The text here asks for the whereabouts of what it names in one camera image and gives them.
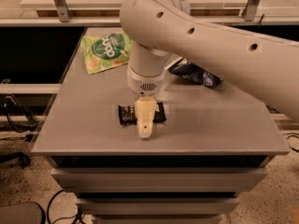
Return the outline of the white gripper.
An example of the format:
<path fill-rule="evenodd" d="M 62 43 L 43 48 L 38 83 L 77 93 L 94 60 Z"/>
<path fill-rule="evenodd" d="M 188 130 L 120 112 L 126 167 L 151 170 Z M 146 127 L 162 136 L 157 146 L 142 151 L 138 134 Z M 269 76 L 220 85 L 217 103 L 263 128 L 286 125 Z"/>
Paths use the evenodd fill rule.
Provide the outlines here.
<path fill-rule="evenodd" d="M 142 77 L 131 67 L 127 69 L 128 86 L 136 95 L 155 95 L 163 85 L 165 71 L 157 77 Z M 140 138 L 149 138 L 152 133 L 156 100 L 152 96 L 142 96 L 135 101 L 135 116 Z"/>

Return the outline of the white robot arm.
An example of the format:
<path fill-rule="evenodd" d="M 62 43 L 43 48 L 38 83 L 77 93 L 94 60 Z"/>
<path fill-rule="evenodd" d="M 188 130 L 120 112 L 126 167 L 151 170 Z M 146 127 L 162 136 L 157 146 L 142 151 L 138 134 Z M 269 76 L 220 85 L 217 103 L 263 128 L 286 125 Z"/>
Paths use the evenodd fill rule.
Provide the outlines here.
<path fill-rule="evenodd" d="M 298 43 L 198 22 L 188 0 L 125 0 L 120 21 L 132 39 L 127 74 L 136 95 L 157 93 L 164 63 L 177 54 L 299 120 Z"/>

